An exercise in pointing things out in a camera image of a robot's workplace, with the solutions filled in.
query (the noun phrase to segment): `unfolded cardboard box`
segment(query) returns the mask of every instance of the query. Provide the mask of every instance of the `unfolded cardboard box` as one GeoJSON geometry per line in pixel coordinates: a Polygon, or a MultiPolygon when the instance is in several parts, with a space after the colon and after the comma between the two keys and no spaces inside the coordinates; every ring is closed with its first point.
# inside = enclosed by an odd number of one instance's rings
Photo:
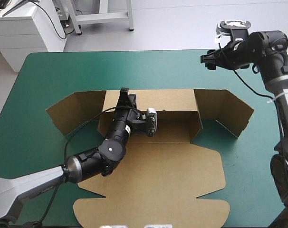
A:
{"type": "MultiPolygon", "coordinates": [[[[78,199],[74,211],[85,228],[170,224],[174,228],[220,228],[230,207],[220,199],[197,197],[223,189],[225,177],[217,151],[190,144],[202,129],[201,119],[213,119],[238,137],[253,109],[227,90],[130,90],[138,109],[158,112],[154,137],[133,135],[126,156],[108,177],[79,183],[106,196],[78,199]]],[[[68,134],[86,120],[116,106],[119,91],[75,92],[49,109],[55,126],[68,134]]],[[[98,130],[105,135],[113,112],[103,114],[98,130]]]]}

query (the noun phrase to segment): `white object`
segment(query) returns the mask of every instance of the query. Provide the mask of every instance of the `white object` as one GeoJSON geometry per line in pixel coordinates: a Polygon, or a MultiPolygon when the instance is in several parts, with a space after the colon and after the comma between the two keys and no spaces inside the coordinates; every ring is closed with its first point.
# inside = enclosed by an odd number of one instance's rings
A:
{"type": "Polygon", "coordinates": [[[223,32],[220,33],[220,34],[216,34],[215,40],[214,40],[214,43],[215,43],[215,44],[219,44],[219,43],[220,43],[221,38],[222,38],[222,35],[223,35],[223,32]]]}
{"type": "Polygon", "coordinates": [[[288,89],[287,89],[286,91],[278,94],[278,95],[277,95],[276,97],[274,97],[273,99],[268,100],[267,103],[272,103],[272,102],[274,102],[275,100],[277,100],[279,97],[281,97],[281,96],[283,96],[283,95],[285,95],[285,94],[288,94],[288,89]]]}
{"type": "Polygon", "coordinates": [[[108,0],[100,0],[98,14],[78,15],[73,0],[65,0],[69,15],[77,34],[82,34],[79,25],[129,21],[129,30],[134,30],[131,0],[126,0],[127,11],[108,13],[108,0]]]}
{"type": "MultiPolygon", "coordinates": [[[[0,11],[0,52],[15,72],[20,71],[30,53],[62,52],[66,44],[66,39],[57,36],[47,15],[31,2],[2,17],[18,2],[12,0],[0,11]]],[[[65,37],[52,0],[41,0],[39,5],[51,17],[60,36],[65,37]]]]}
{"type": "Polygon", "coordinates": [[[53,0],[53,4],[57,9],[59,20],[68,20],[69,12],[66,4],[62,0],[53,0]]]}

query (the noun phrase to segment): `power cord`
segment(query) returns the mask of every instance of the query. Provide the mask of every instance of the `power cord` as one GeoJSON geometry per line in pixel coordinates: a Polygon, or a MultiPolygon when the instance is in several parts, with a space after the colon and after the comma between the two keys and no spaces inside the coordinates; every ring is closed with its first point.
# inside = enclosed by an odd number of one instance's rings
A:
{"type": "MultiPolygon", "coordinates": [[[[68,147],[68,144],[71,142],[71,140],[74,138],[74,136],[75,136],[77,133],[79,133],[79,131],[82,130],[82,129],[83,129],[86,125],[88,125],[91,121],[95,120],[96,118],[98,118],[98,117],[99,117],[100,115],[102,115],[103,113],[108,112],[109,110],[113,110],[113,109],[123,109],[123,108],[124,108],[124,109],[126,109],[126,108],[127,108],[127,109],[133,109],[133,110],[135,110],[135,111],[138,111],[138,112],[142,113],[142,111],[140,111],[139,109],[133,108],[133,107],[129,107],[129,106],[117,106],[117,107],[107,108],[107,109],[103,110],[102,112],[100,112],[99,114],[97,114],[97,115],[95,115],[94,117],[92,117],[90,120],[84,122],[76,131],[73,132],[73,134],[70,136],[70,138],[69,138],[68,141],[66,142],[66,145],[65,145],[65,148],[64,148],[64,169],[67,168],[67,147],[68,147]]],[[[57,185],[56,185],[56,187],[55,187],[55,190],[54,190],[54,192],[53,192],[53,194],[52,194],[52,196],[51,196],[51,199],[50,199],[50,201],[49,201],[49,204],[48,204],[48,206],[47,206],[47,208],[46,208],[46,210],[45,210],[44,215],[42,216],[42,218],[41,218],[39,221],[37,221],[37,222],[34,223],[34,225],[35,225],[36,227],[41,227],[41,226],[42,226],[42,222],[43,222],[43,220],[45,219],[45,217],[47,216],[47,214],[48,214],[48,212],[49,212],[49,209],[51,208],[51,205],[52,205],[53,200],[54,200],[54,198],[55,198],[55,196],[56,196],[56,193],[57,193],[57,191],[58,191],[58,188],[59,188],[60,184],[62,183],[62,181],[64,180],[64,177],[65,177],[65,173],[60,177],[60,179],[59,179],[59,181],[58,181],[58,183],[57,183],[57,185]]]]}
{"type": "MultiPolygon", "coordinates": [[[[227,58],[227,56],[225,55],[225,53],[223,52],[222,48],[221,48],[221,45],[220,43],[218,43],[218,46],[219,46],[219,49],[220,49],[220,52],[222,53],[222,55],[224,56],[225,58],[225,61],[227,61],[230,69],[236,74],[236,76],[240,79],[240,81],[247,87],[249,88],[254,94],[258,95],[258,96],[261,96],[261,97],[267,97],[267,98],[270,98],[270,99],[273,99],[273,97],[269,96],[269,95],[264,95],[264,94],[260,94],[258,92],[256,92],[252,87],[250,87],[242,78],[241,76],[236,72],[236,70],[233,70],[233,67],[231,65],[231,62],[230,60],[227,58]]],[[[286,178],[286,182],[287,182],[287,186],[288,186],[288,167],[287,167],[287,163],[285,162],[285,157],[283,155],[283,144],[282,144],[282,141],[283,141],[283,132],[282,132],[282,123],[281,123],[281,119],[280,119],[280,115],[279,115],[279,102],[277,100],[274,100],[274,104],[275,104],[275,108],[276,108],[276,114],[277,114],[277,121],[278,121],[278,126],[279,126],[279,134],[280,134],[280,146],[281,146],[281,153],[279,152],[279,154],[281,154],[282,156],[282,159],[284,160],[283,163],[284,163],[284,170],[285,170],[285,178],[286,178]]]]}
{"type": "Polygon", "coordinates": [[[54,25],[51,17],[50,17],[49,14],[44,10],[44,8],[42,8],[40,5],[38,5],[36,2],[34,2],[34,1],[32,1],[32,0],[28,0],[28,1],[32,2],[34,5],[36,5],[36,6],[39,7],[42,11],[45,12],[45,14],[46,14],[47,17],[49,18],[49,20],[50,20],[50,22],[51,22],[51,24],[52,24],[52,26],[53,26],[53,28],[54,28],[54,30],[55,30],[55,32],[56,32],[56,34],[58,35],[59,38],[61,38],[61,39],[66,39],[66,38],[67,38],[67,35],[69,35],[69,34],[71,34],[71,33],[74,32],[74,30],[72,30],[72,31],[69,32],[69,33],[65,33],[65,37],[61,37],[60,34],[58,33],[57,29],[55,28],[55,25],[54,25]]]}

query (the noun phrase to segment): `green tabletop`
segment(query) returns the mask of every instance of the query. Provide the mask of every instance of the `green tabletop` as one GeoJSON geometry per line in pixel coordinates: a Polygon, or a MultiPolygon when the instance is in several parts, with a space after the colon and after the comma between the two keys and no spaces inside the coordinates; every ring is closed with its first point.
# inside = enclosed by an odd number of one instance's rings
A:
{"type": "MultiPolygon", "coordinates": [[[[206,50],[35,53],[27,57],[0,114],[0,177],[14,178],[63,162],[67,139],[45,109],[74,91],[157,88],[228,89],[255,109],[250,123],[236,139],[214,121],[194,143],[221,153],[226,188],[204,198],[230,204],[225,226],[267,226],[283,205],[269,170],[279,141],[275,107],[254,95],[233,72],[208,71],[200,64],[206,50]]],[[[265,93],[260,75],[239,71],[256,90],[265,93]]],[[[99,145],[97,123],[87,126],[71,143],[74,154],[99,145]]],[[[24,206],[18,224],[39,219],[52,192],[24,206]]],[[[95,194],[68,183],[60,187],[44,225],[79,225],[73,212],[78,198],[95,194]]]]}

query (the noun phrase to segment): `white cabinet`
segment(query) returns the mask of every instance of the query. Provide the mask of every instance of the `white cabinet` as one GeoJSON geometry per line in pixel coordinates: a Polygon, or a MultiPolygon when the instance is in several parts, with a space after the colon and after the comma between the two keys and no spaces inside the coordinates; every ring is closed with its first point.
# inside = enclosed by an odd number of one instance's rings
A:
{"type": "MultiPolygon", "coordinates": [[[[0,11],[0,52],[16,72],[20,71],[28,54],[62,52],[66,44],[66,39],[56,34],[47,15],[31,2],[2,17],[18,1],[12,0],[0,11]]],[[[65,37],[52,0],[41,0],[39,5],[51,17],[60,36],[65,37]]]]}

